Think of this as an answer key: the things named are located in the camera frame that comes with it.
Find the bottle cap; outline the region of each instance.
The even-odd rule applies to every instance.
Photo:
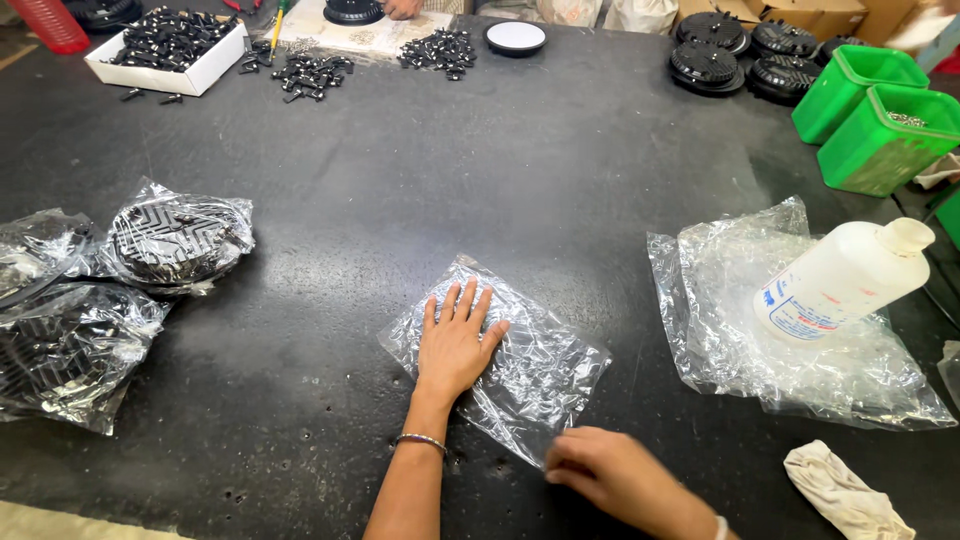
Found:
[[[933,243],[936,236],[920,221],[901,217],[888,223],[876,234],[880,245],[901,257],[917,255]]]

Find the white cloth rag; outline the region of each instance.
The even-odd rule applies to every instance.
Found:
[[[783,467],[804,497],[849,540],[913,540],[917,535],[887,494],[870,489],[823,441],[793,449]]]
[[[950,178],[957,174],[960,174],[960,160],[953,154],[946,154],[938,159],[937,162],[921,171],[913,181],[920,184],[924,189],[930,189],[934,185],[939,184],[942,179]]]

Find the white cardboard box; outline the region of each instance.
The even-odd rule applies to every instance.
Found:
[[[86,64],[97,74],[102,83],[199,96],[213,86],[217,79],[220,79],[220,76],[243,56],[243,38],[247,35],[247,27],[243,22],[239,22],[229,34],[200,56],[183,73],[103,62],[116,57],[117,53],[124,48],[124,32],[111,37],[109,41],[84,57]]]

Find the clear plastic wrap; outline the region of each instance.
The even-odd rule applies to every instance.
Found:
[[[97,277],[151,293],[203,295],[254,245],[248,199],[175,193],[149,178],[113,218]]]
[[[880,314],[805,345],[759,324],[756,291],[814,243],[796,197],[686,228],[676,239],[647,234],[680,378],[702,394],[757,397],[771,413],[886,430],[956,426]]]
[[[21,302],[67,273],[92,246],[93,224],[61,209],[0,224],[0,308]]]
[[[71,282],[0,312],[0,420],[39,415],[112,434],[127,374],[168,310],[126,285]]]
[[[940,377],[944,379],[953,404],[960,408],[960,341],[944,343],[944,359],[937,362]]]
[[[457,402],[457,412],[514,454],[542,468],[550,441],[573,426],[612,361],[602,344],[462,254],[419,302],[377,338],[416,379],[427,298],[430,294],[443,298],[453,282],[466,283],[470,276],[476,276],[478,287],[493,287],[481,333],[503,319],[510,321],[510,329],[480,379]]]

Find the black workbench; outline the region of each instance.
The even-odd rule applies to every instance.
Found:
[[[487,22],[456,24],[479,45]],[[268,74],[234,69],[182,105],[120,103],[79,56],[45,50],[0,72],[0,221],[60,206],[105,226],[148,175],[253,199],[257,240],[174,308],[114,436],[0,425],[0,499],[203,539],[359,538],[413,388],[374,335],[464,252],[607,343],[581,423],[643,441],[744,538],[842,538],[782,468],[815,438],[921,538],[956,538],[960,430],[858,430],[695,393],[645,247],[648,231],[791,195],[814,233],[885,223],[895,204],[825,187],[790,109],[675,87],[666,37],[547,33],[532,59],[481,51],[461,83],[358,66],[319,104],[284,105]],[[934,363],[960,335],[922,293],[891,314],[948,398]],[[447,440],[445,538],[630,537],[462,419]]]

